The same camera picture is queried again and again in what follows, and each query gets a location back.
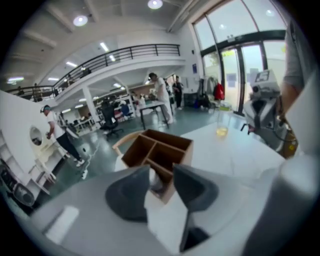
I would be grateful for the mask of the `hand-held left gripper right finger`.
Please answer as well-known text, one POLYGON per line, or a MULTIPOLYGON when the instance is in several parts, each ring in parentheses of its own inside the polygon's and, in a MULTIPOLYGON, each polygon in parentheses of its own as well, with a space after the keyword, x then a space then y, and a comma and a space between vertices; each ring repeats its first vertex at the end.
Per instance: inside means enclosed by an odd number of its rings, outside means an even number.
POLYGON ((192 214, 207 210, 217 199, 219 188, 215 183, 195 173, 194 168, 184 164, 174 165, 173 184, 187 209, 179 245, 179 250, 184 252, 210 237, 205 230, 195 225, 192 214))

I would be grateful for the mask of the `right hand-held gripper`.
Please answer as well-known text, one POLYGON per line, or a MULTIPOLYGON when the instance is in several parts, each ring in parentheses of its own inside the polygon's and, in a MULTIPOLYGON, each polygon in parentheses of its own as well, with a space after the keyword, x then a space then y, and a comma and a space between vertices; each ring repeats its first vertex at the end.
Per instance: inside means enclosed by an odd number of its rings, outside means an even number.
POLYGON ((250 86, 252 92, 243 105, 246 123, 267 146, 279 152, 285 143, 286 125, 277 111, 277 105, 281 104, 282 100, 273 70, 258 72, 250 86))

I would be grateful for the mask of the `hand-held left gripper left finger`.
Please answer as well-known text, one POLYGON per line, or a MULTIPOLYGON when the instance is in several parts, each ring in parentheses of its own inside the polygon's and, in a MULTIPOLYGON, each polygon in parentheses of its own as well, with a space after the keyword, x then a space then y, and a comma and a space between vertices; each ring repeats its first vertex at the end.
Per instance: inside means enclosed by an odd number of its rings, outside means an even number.
POLYGON ((127 168, 115 174, 116 179, 105 191, 107 205, 125 221, 146 223, 148 218, 144 203, 150 188, 150 167, 127 168))

